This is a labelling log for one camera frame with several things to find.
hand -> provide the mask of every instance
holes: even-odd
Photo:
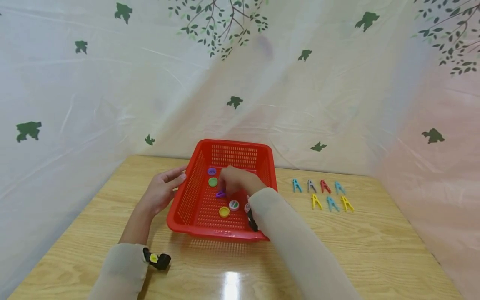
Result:
[[[266,185],[257,175],[232,166],[223,168],[218,179],[218,187],[220,190],[225,189],[227,197],[242,189],[249,196],[252,196],[259,190],[266,188]]]
[[[164,210],[177,193],[173,189],[181,185],[187,178],[183,173],[186,168],[187,166],[181,166],[153,176],[137,206],[154,215]]]

sleeve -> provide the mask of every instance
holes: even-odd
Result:
[[[249,203],[258,228],[273,243],[304,299],[362,299],[333,254],[279,193],[264,188]]]
[[[110,249],[89,300],[136,300],[148,268],[140,244],[117,244]]]

tree print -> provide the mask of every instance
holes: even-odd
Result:
[[[87,54],[87,45],[88,43],[85,41],[76,41],[75,46],[77,49],[75,50],[75,53],[80,53],[80,51],[83,51],[85,54]]]
[[[380,16],[375,14],[374,12],[366,12],[363,15],[363,18],[355,24],[355,28],[361,28],[363,25],[363,32],[367,31],[367,29],[373,25],[374,21],[377,21]]]
[[[429,132],[422,132],[421,133],[424,137],[429,137],[428,143],[436,143],[436,142],[443,142],[445,139],[441,133],[438,132],[435,128],[430,129]]]
[[[38,129],[39,127],[42,127],[42,122],[17,124],[17,130],[20,132],[20,134],[17,135],[17,142],[25,141],[27,139],[27,134],[38,141],[38,134],[40,133],[40,129]]]
[[[323,148],[327,147],[327,145],[323,144],[322,145],[322,142],[318,142],[315,146],[313,146],[312,149],[313,151],[318,151],[320,152]]]
[[[303,61],[307,61],[307,58],[310,56],[310,54],[312,53],[311,50],[304,50],[301,52],[301,55],[299,57],[299,60],[303,60]]]
[[[125,4],[121,4],[117,2],[117,11],[115,12],[115,19],[123,19],[125,20],[125,23],[128,24],[128,20],[130,19],[130,14],[133,12],[133,9],[128,7]]]
[[[147,144],[149,144],[150,146],[153,146],[153,142],[155,141],[155,139],[152,139],[152,138],[150,138],[150,135],[147,135],[147,137],[145,138],[145,141],[146,141]]]
[[[424,41],[442,53],[439,66],[452,66],[452,75],[477,71],[475,54],[480,52],[479,0],[424,0],[422,16],[429,26],[412,37],[423,36]]]
[[[220,53],[225,60],[232,53],[235,42],[246,46],[250,41],[249,26],[252,23],[257,26],[258,33],[268,29],[267,17],[258,12],[264,3],[268,4],[268,0],[253,0],[253,5],[245,0],[211,0],[206,5],[204,0],[169,1],[175,3],[168,8],[168,15],[176,14],[188,22],[177,35],[186,34],[203,44],[210,57]]]
[[[227,106],[232,106],[233,105],[233,107],[235,107],[235,109],[237,109],[238,105],[240,105],[240,103],[242,103],[242,102],[243,102],[243,99],[232,96],[230,98],[230,101],[227,102]]]

tree branch print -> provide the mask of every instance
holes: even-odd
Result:
[[[424,0],[424,5],[415,19],[422,16],[427,22],[433,20],[433,24],[412,37],[423,36],[429,44],[435,42],[432,47],[442,53],[439,65],[453,66],[450,74],[476,72],[480,56],[480,0]],[[447,17],[441,20],[438,15],[445,13]]]
[[[210,57],[219,53],[225,60],[232,53],[234,43],[246,46],[250,41],[251,24],[257,26],[258,33],[268,29],[267,17],[258,12],[268,0],[252,0],[253,5],[245,0],[209,0],[206,5],[204,0],[169,1],[175,3],[168,8],[168,16],[175,14],[188,21],[177,35],[186,34],[189,39],[203,44]]]

wooden table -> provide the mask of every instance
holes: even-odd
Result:
[[[131,156],[75,219],[10,299],[86,299],[103,260],[156,173],[187,160]],[[279,192],[312,227],[366,299],[462,299],[381,184],[364,176],[276,169]],[[292,179],[338,180],[355,212],[312,210]],[[341,207],[339,196],[333,198]],[[230,243],[172,232],[167,211],[154,220],[149,246],[172,257],[167,273],[149,268],[140,299],[299,299],[270,242]]]

